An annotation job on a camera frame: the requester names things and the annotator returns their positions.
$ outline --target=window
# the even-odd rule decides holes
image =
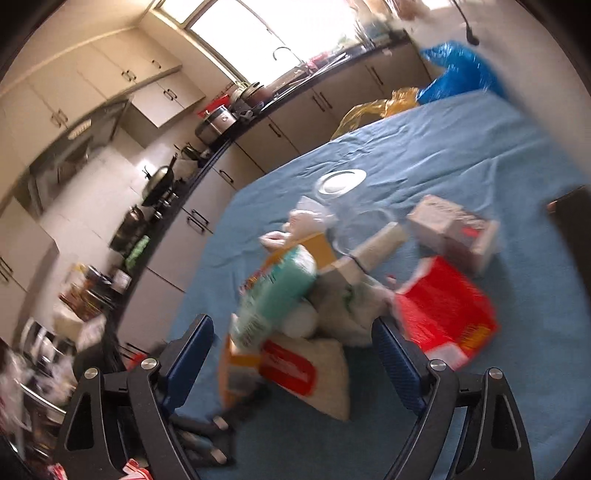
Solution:
[[[355,38],[347,0],[164,0],[160,8],[247,82],[269,84]]]

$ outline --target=frying pan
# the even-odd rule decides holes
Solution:
[[[177,161],[177,158],[178,154],[175,153],[173,159],[170,161],[170,164],[160,167],[158,170],[156,170],[154,175],[150,175],[148,170],[146,170],[144,167],[144,173],[148,179],[148,183],[142,191],[142,198],[144,200],[142,207],[154,206],[160,200],[162,195],[164,195],[166,191],[173,185],[173,166]]]

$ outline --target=plastic bag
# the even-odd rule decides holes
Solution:
[[[390,100],[375,100],[373,102],[364,103],[363,105],[354,106],[343,117],[339,127],[331,137],[331,140],[339,138],[341,135],[352,132],[353,130],[357,130],[361,125],[361,120],[364,115],[374,115],[379,118],[386,118],[418,106],[418,92],[419,89],[416,87],[400,88],[392,92],[392,98]]]
[[[473,90],[490,90],[505,98],[503,87],[491,67],[461,43],[448,41],[422,50],[421,55],[431,63],[447,69],[418,93],[417,102],[421,105]]]

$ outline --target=kitchen cabinet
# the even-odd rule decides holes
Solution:
[[[205,94],[182,72],[163,77],[157,83],[184,109],[205,98]]]
[[[314,90],[298,95],[269,117],[300,154],[327,143],[339,124]]]
[[[31,87],[63,123],[74,124],[105,101],[76,67],[76,55],[62,55],[28,78]]]
[[[12,141],[8,119],[0,109],[0,199],[8,194],[26,166],[19,158],[16,145]]]
[[[131,343],[149,352],[157,343],[166,341],[183,296],[177,287],[144,268],[121,318],[119,343]]]
[[[285,133],[268,118],[253,125],[236,143],[266,173],[300,155]]]
[[[384,98],[392,98],[392,91],[402,87],[424,88],[431,83],[425,65],[411,44],[385,48],[367,57],[365,65]]]
[[[0,267],[0,338],[12,345],[26,292]]]
[[[384,97],[363,63],[330,75],[315,85],[314,91],[324,101],[337,124],[354,106]]]
[[[1,97],[0,108],[25,166],[29,166],[66,129],[27,82],[21,82]]]
[[[182,72],[140,88],[131,104],[156,128],[194,105],[205,95]]]
[[[126,30],[92,43],[121,69],[129,82],[141,83],[181,66],[172,54],[139,29]]]
[[[242,149],[232,144],[213,165],[226,182],[234,189],[243,189],[256,179],[261,178],[263,172]]]
[[[76,69],[105,98],[112,98],[130,87],[121,69],[91,44],[72,51]]]
[[[184,110],[170,94],[166,94],[158,83],[151,83],[133,94],[131,105],[159,128]]]
[[[12,199],[0,216],[0,268],[28,291],[47,252],[54,247],[53,238]]]
[[[193,215],[182,210],[158,245],[148,268],[180,290],[187,291],[211,235]]]
[[[211,169],[185,202],[183,209],[213,232],[235,193],[236,190],[216,170]]]

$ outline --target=pot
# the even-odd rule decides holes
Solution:
[[[255,90],[253,90],[253,92],[250,95],[243,98],[249,107],[254,108],[259,103],[267,103],[272,97],[273,92],[271,91],[271,89],[264,85],[260,85]]]
[[[203,119],[195,129],[195,135],[206,145],[211,145],[235,123],[236,118],[230,110],[220,106]]]
[[[174,172],[173,166],[174,163],[177,161],[178,155],[174,154],[173,159],[170,161],[170,164],[164,167],[160,167],[156,170],[154,175],[150,175],[148,170],[144,168],[144,174],[148,179],[148,183],[144,187],[142,191],[142,198],[144,202],[142,203],[142,207],[151,207],[154,205],[162,195],[166,193],[166,191],[173,185],[174,181]]]

